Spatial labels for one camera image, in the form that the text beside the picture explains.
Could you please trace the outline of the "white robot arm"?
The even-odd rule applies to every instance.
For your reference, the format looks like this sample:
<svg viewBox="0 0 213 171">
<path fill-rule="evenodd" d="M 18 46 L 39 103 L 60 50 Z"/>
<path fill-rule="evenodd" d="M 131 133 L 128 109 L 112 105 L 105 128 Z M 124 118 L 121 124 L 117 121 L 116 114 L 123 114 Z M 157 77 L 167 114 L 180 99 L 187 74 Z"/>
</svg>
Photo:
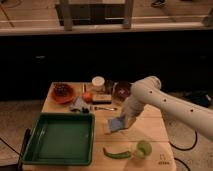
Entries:
<svg viewBox="0 0 213 171">
<path fill-rule="evenodd" d="M 173 97 L 161 91 L 156 76 L 138 80 L 131 86 L 131 95 L 125 100 L 121 117 L 124 128 L 130 128 L 146 104 L 170 114 L 213 141 L 213 110 Z"/>
</svg>

